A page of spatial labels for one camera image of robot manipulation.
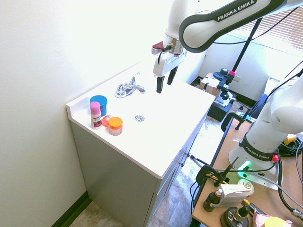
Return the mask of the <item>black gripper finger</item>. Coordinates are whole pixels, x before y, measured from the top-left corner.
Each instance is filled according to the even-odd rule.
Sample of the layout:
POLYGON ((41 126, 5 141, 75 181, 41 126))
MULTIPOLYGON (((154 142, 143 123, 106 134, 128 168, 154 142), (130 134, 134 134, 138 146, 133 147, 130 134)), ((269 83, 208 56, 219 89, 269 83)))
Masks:
POLYGON ((178 66, 176 66, 175 68, 173 68, 173 69, 170 71, 169 77, 168 77, 168 82, 167 82, 168 85, 171 85, 171 84, 172 84, 173 79, 174 79, 174 77, 175 77, 175 75, 176 75, 177 69, 178 69, 178 66))
POLYGON ((162 92, 164 79, 165 79, 165 76, 157 77, 156 92, 159 94, 162 92))

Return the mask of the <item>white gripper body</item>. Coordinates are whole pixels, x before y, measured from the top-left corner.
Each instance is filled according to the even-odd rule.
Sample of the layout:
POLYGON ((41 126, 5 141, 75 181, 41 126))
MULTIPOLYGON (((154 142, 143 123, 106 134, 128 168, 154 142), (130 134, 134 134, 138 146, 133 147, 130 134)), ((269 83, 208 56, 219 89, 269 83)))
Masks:
POLYGON ((160 52, 156 57, 156 61, 153 68, 153 73, 157 77, 163 77, 167 72, 171 71, 182 63, 186 57, 187 51, 184 51, 180 55, 175 55, 169 51, 160 52))

